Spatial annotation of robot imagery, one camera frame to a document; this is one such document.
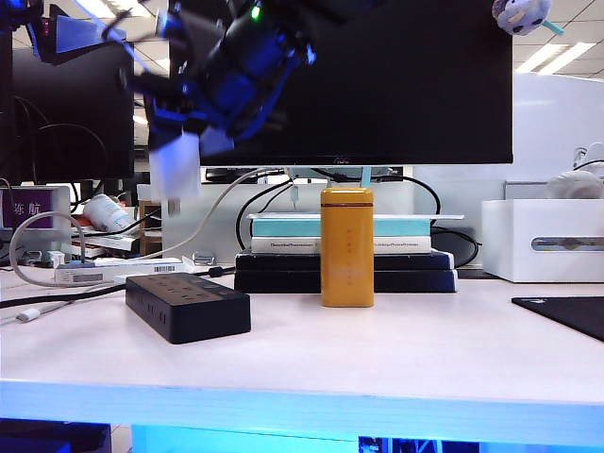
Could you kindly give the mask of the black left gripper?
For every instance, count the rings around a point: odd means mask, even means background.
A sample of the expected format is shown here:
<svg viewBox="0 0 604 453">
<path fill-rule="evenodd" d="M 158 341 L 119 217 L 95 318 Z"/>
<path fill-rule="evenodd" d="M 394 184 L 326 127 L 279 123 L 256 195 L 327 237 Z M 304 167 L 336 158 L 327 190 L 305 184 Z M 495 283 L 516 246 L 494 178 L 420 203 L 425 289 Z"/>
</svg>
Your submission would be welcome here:
<svg viewBox="0 0 604 453">
<path fill-rule="evenodd" d="M 141 74 L 148 142 L 196 134 L 201 159 L 254 136 L 292 71 L 314 62 L 303 11 L 239 11 L 226 28 L 193 11 L 164 11 L 156 33 L 180 56 L 168 76 Z"/>
</svg>

